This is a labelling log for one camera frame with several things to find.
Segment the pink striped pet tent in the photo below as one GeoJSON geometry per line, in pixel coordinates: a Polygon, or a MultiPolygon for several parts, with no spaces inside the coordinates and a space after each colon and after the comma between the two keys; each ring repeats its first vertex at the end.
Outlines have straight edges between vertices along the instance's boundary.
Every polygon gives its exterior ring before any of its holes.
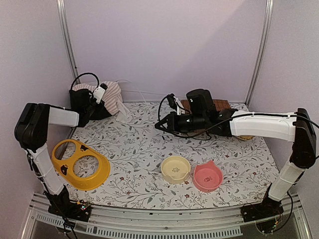
{"type": "MultiPolygon", "coordinates": [[[[116,121],[127,123],[130,111],[123,103],[121,88],[118,83],[112,81],[102,82],[107,85],[107,89],[102,96],[103,108],[96,109],[90,116],[90,120],[103,120],[111,116],[116,117],[116,121]]],[[[93,92],[96,86],[88,83],[77,84],[70,91],[70,101],[72,110],[83,106],[90,99],[89,92],[93,92]]]]}

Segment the white tent pole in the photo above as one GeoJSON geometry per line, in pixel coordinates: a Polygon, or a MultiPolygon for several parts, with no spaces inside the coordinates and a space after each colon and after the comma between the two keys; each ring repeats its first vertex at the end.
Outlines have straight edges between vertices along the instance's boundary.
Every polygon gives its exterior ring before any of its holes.
{"type": "Polygon", "coordinates": [[[140,90],[137,84],[126,79],[118,79],[115,82],[118,83],[122,90],[124,102],[159,102],[167,95],[167,93],[140,90]]]}

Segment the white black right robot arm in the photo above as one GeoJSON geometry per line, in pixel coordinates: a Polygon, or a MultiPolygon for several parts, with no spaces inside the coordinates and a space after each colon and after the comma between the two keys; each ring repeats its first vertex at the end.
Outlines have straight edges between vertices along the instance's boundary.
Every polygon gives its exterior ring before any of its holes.
{"type": "Polygon", "coordinates": [[[292,154],[279,177],[269,186],[265,201],[258,205],[258,213],[268,217],[277,209],[289,189],[303,173],[312,167],[316,155],[316,123],[307,110],[299,108],[292,113],[254,113],[237,109],[217,110],[211,94],[196,89],[186,94],[190,109],[182,107],[174,94],[165,96],[172,108],[164,118],[158,117],[155,128],[180,138],[209,133],[224,137],[258,136],[292,142],[292,154]]]}

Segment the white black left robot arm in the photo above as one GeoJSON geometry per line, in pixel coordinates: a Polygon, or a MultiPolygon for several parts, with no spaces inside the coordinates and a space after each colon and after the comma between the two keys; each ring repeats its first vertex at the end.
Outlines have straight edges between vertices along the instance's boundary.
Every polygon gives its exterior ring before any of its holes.
{"type": "Polygon", "coordinates": [[[48,126],[84,127],[101,105],[107,86],[101,84],[92,93],[89,104],[73,111],[50,104],[27,103],[14,129],[15,139],[26,152],[31,170],[49,195],[61,194],[64,185],[58,179],[47,149],[48,126]]]}

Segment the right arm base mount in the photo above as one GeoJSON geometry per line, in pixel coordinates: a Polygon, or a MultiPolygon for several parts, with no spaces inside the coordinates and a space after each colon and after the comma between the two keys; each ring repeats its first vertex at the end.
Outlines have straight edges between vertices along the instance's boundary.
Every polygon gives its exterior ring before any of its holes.
{"type": "Polygon", "coordinates": [[[244,222],[251,222],[268,217],[279,216],[284,212],[281,201],[270,199],[266,195],[262,202],[257,204],[245,204],[241,207],[241,215],[244,222]]]}

